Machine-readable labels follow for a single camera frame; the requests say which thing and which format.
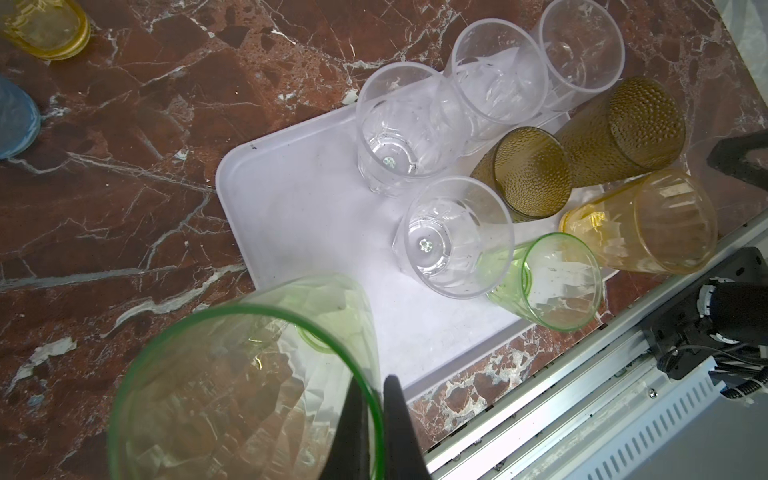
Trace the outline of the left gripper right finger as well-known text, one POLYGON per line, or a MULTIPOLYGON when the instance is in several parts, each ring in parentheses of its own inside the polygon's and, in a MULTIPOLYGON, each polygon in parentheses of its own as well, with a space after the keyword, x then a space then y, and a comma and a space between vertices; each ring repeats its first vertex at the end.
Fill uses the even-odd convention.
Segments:
POLYGON ((386 442, 385 478, 389 480, 430 480, 424 457, 411 422, 399 379, 384 381, 384 431, 386 442))

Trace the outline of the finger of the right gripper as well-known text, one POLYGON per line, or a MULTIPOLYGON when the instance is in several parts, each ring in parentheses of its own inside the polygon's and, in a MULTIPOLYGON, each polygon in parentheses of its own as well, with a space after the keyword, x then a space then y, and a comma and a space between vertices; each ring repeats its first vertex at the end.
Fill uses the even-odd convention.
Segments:
POLYGON ((719 140, 707 157, 707 165, 729 177, 767 190, 767 167, 748 159, 750 152, 767 149, 767 131, 719 140))

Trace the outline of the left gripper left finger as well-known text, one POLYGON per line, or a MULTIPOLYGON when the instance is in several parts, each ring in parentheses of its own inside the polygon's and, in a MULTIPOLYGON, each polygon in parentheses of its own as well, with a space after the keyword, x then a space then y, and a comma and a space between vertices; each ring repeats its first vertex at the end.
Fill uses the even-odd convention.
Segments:
POLYGON ((368 405, 357 381, 352 379, 319 480, 364 480, 369 474, 368 405))

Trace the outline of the amber faceted cup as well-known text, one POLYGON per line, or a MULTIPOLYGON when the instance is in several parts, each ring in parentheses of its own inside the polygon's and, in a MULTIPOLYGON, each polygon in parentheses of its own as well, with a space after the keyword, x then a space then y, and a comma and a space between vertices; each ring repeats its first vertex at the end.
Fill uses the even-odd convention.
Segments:
POLYGON ((560 231, 582 240, 603 267, 687 275, 714 255, 718 217, 698 181, 665 169, 568 211, 560 231))

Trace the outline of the light green plastic cup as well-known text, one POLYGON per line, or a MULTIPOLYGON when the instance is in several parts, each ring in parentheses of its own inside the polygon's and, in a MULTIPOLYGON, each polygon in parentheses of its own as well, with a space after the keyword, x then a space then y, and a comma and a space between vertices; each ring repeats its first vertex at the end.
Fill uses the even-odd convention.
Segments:
POLYGON ((298 278, 194 313, 133 360, 113 404, 114 479, 317 479, 362 396, 362 475, 385 475, 379 355, 363 287, 298 278))

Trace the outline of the brown olive textured cup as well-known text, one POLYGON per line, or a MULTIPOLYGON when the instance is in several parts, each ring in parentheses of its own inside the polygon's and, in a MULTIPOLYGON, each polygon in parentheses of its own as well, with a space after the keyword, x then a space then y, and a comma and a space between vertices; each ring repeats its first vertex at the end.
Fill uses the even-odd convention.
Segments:
POLYGON ((635 76, 588 102, 555 137, 568 154, 574 188, 650 173, 676 161, 686 123, 658 81, 635 76))

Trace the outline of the clear faceted cup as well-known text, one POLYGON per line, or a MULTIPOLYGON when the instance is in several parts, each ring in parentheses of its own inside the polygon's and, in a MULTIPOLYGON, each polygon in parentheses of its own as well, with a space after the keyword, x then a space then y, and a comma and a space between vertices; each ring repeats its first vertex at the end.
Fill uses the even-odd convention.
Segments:
POLYGON ((532 30, 544 54, 549 91, 543 109, 566 112, 613 87, 625 45, 610 13, 591 0, 557 0, 532 30))

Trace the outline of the olive green textured cup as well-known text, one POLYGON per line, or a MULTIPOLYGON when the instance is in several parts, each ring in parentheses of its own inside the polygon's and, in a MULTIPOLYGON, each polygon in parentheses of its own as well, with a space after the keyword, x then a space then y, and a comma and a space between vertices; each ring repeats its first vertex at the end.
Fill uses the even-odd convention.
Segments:
POLYGON ((471 177, 499 195, 517 223, 557 214, 572 192, 566 150, 553 135, 530 126, 506 134, 471 177))

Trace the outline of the green cup back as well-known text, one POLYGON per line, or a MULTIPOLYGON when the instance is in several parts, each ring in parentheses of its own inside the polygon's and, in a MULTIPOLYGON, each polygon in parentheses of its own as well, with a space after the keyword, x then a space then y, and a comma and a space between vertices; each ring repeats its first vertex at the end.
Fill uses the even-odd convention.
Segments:
POLYGON ((603 294, 594 253, 577 237, 554 232, 518 245, 507 275, 487 298, 524 320, 573 332, 595 319, 603 294))

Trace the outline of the clear cup back row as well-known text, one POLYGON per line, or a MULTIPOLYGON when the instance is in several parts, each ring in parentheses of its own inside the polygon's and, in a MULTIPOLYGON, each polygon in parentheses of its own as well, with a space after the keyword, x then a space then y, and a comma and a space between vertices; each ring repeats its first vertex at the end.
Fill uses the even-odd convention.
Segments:
POLYGON ((447 176, 429 183, 397 225, 400 270, 432 291, 466 300, 500 285, 516 241, 510 212, 485 183, 447 176))

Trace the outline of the lilac plastic tray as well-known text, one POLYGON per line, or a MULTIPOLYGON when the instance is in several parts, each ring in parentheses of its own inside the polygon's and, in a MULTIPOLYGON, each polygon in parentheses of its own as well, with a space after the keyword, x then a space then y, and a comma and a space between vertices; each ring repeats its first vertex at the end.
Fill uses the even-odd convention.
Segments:
POLYGON ((486 299, 451 300, 408 279, 391 249, 409 194, 372 192, 357 167, 354 106, 231 150, 216 191, 254 285, 338 273, 373 309, 378 367, 407 400, 468 367, 529 323, 486 299))

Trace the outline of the grey-blue plastic cup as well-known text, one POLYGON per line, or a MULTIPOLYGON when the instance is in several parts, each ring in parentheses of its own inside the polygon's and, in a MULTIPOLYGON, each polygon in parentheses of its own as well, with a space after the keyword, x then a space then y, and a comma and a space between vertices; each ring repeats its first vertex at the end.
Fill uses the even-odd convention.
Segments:
POLYGON ((29 148, 41 128, 41 115, 34 100, 19 86, 1 77, 1 159, 9 159, 29 148))

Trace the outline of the yellow plastic cup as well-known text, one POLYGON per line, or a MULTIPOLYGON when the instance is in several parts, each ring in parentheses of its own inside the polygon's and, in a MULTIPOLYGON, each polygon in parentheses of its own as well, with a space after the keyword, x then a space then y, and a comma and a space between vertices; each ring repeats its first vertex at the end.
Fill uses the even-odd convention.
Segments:
POLYGON ((1 0, 1 37, 37 58, 71 58, 90 35, 88 16, 76 1, 1 0))

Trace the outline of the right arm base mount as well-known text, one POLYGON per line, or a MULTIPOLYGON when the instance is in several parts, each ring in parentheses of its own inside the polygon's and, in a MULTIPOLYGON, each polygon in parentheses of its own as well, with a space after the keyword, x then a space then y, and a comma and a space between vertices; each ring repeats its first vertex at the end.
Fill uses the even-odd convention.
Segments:
POLYGON ((743 247, 650 313, 641 328, 656 367, 681 380, 704 361, 721 394, 746 399, 767 389, 767 260, 743 247))

